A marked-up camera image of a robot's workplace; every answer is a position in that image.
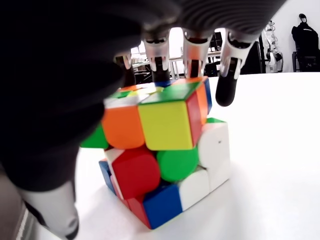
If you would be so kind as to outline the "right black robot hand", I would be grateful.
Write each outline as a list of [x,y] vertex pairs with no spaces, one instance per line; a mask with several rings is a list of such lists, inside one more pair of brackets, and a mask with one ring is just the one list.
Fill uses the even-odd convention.
[[62,240],[79,230],[81,142],[124,82],[117,55],[170,28],[199,39],[226,28],[219,105],[229,106],[248,48],[282,0],[3,0],[0,3],[0,165],[38,222]]

